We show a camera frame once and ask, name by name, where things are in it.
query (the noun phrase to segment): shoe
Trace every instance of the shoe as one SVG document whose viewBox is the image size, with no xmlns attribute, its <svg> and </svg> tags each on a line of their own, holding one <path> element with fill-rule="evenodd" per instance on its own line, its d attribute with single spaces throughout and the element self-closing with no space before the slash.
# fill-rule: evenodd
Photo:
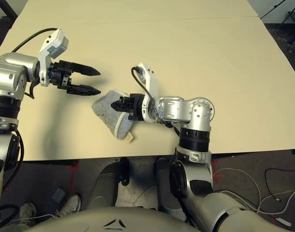
<svg viewBox="0 0 295 232">
<path fill-rule="evenodd" d="M 60 211 L 56 211 L 56 216 L 64 217 L 69 214 L 79 212 L 81 208 L 81 197 L 78 194 L 73 194 L 69 197 L 67 202 Z"/>
<path fill-rule="evenodd" d="M 33 203 L 27 202 L 23 204 L 20 208 L 20 218 L 21 224 L 25 224 L 28 226 L 34 226 L 36 224 L 35 219 L 29 219 L 36 217 L 37 209 Z"/>
</svg>

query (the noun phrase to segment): person's leg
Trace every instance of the person's leg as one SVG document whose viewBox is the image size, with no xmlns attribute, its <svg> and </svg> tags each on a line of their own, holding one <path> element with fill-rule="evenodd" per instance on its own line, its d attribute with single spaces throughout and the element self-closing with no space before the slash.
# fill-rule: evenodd
<svg viewBox="0 0 295 232">
<path fill-rule="evenodd" d="M 129 161 L 127 158 L 114 161 L 102 170 L 96 179 L 86 209 L 115 206 L 119 182 L 122 182 L 124 186 L 129 183 Z"/>
<path fill-rule="evenodd" d="M 0 232 L 22 232 L 36 224 L 35 219 L 33 219 L 37 214 L 36 207 L 33 203 L 25 203 L 20 209 L 21 221 L 19 224 L 12 224 L 9 226 L 4 226 L 0 228 Z"/>
</svg>

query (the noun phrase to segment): white bracket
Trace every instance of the white bracket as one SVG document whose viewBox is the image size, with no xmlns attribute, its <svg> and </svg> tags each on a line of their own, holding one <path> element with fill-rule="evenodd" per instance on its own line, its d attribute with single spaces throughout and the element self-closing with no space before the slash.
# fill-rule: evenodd
<svg viewBox="0 0 295 232">
<path fill-rule="evenodd" d="M 67 50 L 69 40 L 61 29 L 57 29 L 49 35 L 39 52 L 40 61 L 40 84 L 42 86 L 49 86 L 48 68 L 51 65 L 52 59 L 57 58 L 60 54 Z"/>
<path fill-rule="evenodd" d="M 140 67 L 143 70 L 142 74 L 138 73 L 139 79 L 141 80 L 143 84 L 145 84 L 145 87 L 149 91 L 151 96 L 154 99 L 156 99 L 156 97 L 158 97 L 158 92 L 159 92 L 159 83 L 158 83 L 157 77 L 155 76 L 154 71 L 151 69 L 151 67 L 143 63 L 140 63 L 138 67 Z M 148 96 L 147 93 L 145 93 L 145 97 L 142 103 L 142 116 L 144 121 L 153 123 L 155 122 L 155 119 L 150 118 L 148 114 L 149 102 L 150 102 L 150 97 Z"/>
</svg>

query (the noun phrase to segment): table surface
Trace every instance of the table surface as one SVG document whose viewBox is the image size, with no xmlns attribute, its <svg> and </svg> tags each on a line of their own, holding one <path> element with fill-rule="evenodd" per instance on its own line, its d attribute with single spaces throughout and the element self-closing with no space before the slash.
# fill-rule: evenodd
<svg viewBox="0 0 295 232">
<path fill-rule="evenodd" d="M 110 89 L 143 93 L 130 74 L 142 61 L 155 71 L 161 95 L 213 102 L 212 153 L 295 148 L 295 72 L 246 0 L 30 0 L 0 55 L 48 27 L 62 28 L 70 41 L 56 61 L 101 72 L 74 73 L 72 82 L 102 93 L 36 87 L 19 113 L 26 160 L 172 154 L 173 130 L 135 123 L 134 140 L 126 144 L 91 109 Z M 48 34 L 19 52 L 37 57 Z"/>
</svg>

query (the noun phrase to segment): metal rod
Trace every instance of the metal rod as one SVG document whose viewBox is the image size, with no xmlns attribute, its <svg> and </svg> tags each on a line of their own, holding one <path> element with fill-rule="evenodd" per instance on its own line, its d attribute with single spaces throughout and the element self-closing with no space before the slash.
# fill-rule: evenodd
<svg viewBox="0 0 295 232">
<path fill-rule="evenodd" d="M 6 0 L 0 0 L 0 8 L 5 12 L 5 14 L 14 22 L 17 19 L 17 14 L 11 8 Z"/>
<path fill-rule="evenodd" d="M 285 2 L 287 0 L 283 0 L 281 1 L 279 4 L 275 5 L 273 9 L 271 9 L 269 12 L 267 12 L 265 15 L 263 15 L 260 19 L 264 18 L 265 16 L 267 16 L 269 13 L 271 13 L 273 10 L 275 10 L 279 5 L 281 5 L 283 2 Z"/>
</svg>

